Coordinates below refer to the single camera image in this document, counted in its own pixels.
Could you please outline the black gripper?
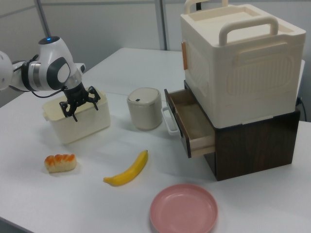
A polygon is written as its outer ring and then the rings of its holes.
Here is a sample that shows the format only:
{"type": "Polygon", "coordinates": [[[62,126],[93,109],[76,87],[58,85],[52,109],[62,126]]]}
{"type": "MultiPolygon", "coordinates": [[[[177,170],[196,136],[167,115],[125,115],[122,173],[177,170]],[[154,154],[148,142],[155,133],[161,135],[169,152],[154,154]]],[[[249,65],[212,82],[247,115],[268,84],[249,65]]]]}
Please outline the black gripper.
{"type": "Polygon", "coordinates": [[[86,90],[83,83],[79,83],[76,87],[72,89],[65,89],[63,92],[67,98],[67,101],[61,101],[59,102],[59,105],[64,117],[73,117],[75,122],[77,122],[78,120],[75,116],[77,105],[82,105],[86,102],[92,103],[96,111],[99,110],[97,102],[101,99],[101,97],[93,86],[90,86],[88,90],[86,90]]]}

